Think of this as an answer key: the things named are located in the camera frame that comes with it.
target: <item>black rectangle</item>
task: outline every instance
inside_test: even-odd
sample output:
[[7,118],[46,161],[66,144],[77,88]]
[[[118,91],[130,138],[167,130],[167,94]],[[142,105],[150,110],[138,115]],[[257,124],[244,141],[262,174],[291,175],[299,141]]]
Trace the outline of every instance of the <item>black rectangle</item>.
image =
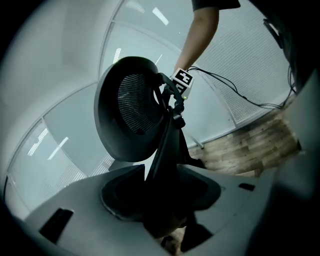
[[251,184],[247,184],[247,183],[241,183],[239,185],[239,188],[242,188],[244,190],[249,190],[249,191],[253,191],[255,189],[255,186],[254,185],[251,185]]
[[55,244],[70,220],[72,214],[74,213],[71,210],[59,208],[40,229],[40,234]]

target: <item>black cable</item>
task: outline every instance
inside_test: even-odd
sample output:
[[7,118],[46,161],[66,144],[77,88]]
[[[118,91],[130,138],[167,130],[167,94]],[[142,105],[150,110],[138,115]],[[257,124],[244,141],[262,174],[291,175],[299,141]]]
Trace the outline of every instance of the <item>black cable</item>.
[[7,184],[8,184],[8,176],[5,177],[4,186],[3,186],[3,202],[6,203],[6,191],[7,191]]
[[[289,91],[289,94],[286,97],[286,99],[280,105],[277,105],[277,104],[274,104],[274,103],[260,103],[260,104],[259,103],[255,103],[255,102],[249,100],[246,96],[241,95],[238,92],[238,88],[236,87],[236,85],[232,81],[230,81],[229,79],[227,79],[227,78],[225,78],[225,77],[223,77],[221,75],[218,75],[218,74],[215,74],[215,73],[212,73],[212,72],[208,72],[208,71],[203,70],[203,69],[201,69],[199,67],[196,67],[196,66],[191,66],[187,70],[187,72],[192,71],[192,70],[201,71],[201,72],[203,72],[203,73],[205,73],[205,74],[217,79],[218,81],[220,81],[223,84],[225,84],[226,86],[228,86],[231,90],[233,90],[238,96],[240,96],[241,98],[243,98],[247,102],[251,103],[252,105],[257,106],[257,107],[262,108],[262,109],[267,109],[267,110],[283,109],[285,104],[287,103],[289,97],[290,97],[291,92],[293,91],[294,93],[296,93],[296,91],[293,88],[294,84],[291,84],[292,71],[290,69],[290,66],[288,68],[288,74],[287,74],[287,79],[288,79],[288,84],[290,86],[290,91]],[[222,78],[222,79],[228,81],[229,83],[231,83],[234,86],[234,88],[232,86],[230,86],[229,84],[227,84],[226,82],[224,82],[223,80],[221,80],[220,78]]]
[[291,83],[291,79],[292,79],[292,69],[290,68],[290,65],[288,67],[288,84],[290,86],[290,88],[292,89],[292,91],[294,92],[294,94],[297,94],[297,91],[294,89],[295,84]]

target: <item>person's arm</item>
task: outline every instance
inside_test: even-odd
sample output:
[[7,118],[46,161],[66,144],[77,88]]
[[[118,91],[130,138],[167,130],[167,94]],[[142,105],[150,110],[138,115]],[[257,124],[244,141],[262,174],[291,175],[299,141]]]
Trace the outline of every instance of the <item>person's arm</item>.
[[174,71],[177,68],[187,70],[192,66],[214,37],[218,22],[218,7],[205,7],[194,11],[193,22]]

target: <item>black chair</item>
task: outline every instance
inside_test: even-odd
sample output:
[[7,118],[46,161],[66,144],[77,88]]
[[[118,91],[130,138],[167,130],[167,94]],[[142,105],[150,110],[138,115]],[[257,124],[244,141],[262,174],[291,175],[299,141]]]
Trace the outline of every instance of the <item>black chair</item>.
[[[169,106],[172,95],[174,108]],[[137,165],[101,191],[112,214],[143,222],[154,237],[163,237],[188,218],[195,220],[193,212],[209,208],[221,193],[215,181],[182,166],[203,167],[189,155],[181,130],[183,110],[184,101],[172,81],[141,57],[126,57],[112,65],[95,95],[96,128],[113,158],[139,162],[157,150],[146,181],[145,166]]]

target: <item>fluorescent light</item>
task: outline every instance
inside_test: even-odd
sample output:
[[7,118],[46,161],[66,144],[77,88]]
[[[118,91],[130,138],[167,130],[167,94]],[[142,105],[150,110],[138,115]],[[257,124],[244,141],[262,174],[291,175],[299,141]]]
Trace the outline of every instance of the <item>fluorescent light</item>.
[[55,150],[51,153],[51,155],[48,157],[48,160],[51,160],[55,154],[59,151],[59,149],[67,142],[67,140],[69,140],[68,137],[65,137],[61,143],[55,148]]
[[125,4],[125,6],[127,7],[127,8],[130,8],[130,9],[132,9],[132,10],[135,10],[135,11],[137,11],[137,12],[139,12],[139,13],[142,13],[142,14],[144,14],[145,12],[146,12],[146,10],[141,6],[141,4],[139,4],[137,1],[135,1],[135,0],[130,0],[130,1],[128,1],[126,4]]
[[158,61],[160,60],[160,58],[162,57],[162,54],[160,55],[160,57],[158,58],[158,60],[155,62],[155,64],[157,65]]
[[117,48],[117,49],[115,50],[115,54],[114,54],[114,57],[113,57],[113,62],[112,62],[112,64],[115,64],[115,63],[118,61],[120,52],[121,52],[121,48]]
[[30,148],[29,152],[28,152],[28,156],[32,156],[34,154],[34,152],[36,151],[37,147],[40,145],[40,143],[44,140],[45,136],[47,135],[48,133],[48,129],[45,128],[43,130],[43,132],[41,132],[41,134],[38,136],[38,142],[33,144],[33,146]]
[[153,12],[153,14],[155,16],[157,16],[159,18],[160,21],[163,22],[164,25],[168,25],[169,24],[169,20],[162,14],[162,12],[157,7],[155,7],[152,10],[152,12]]

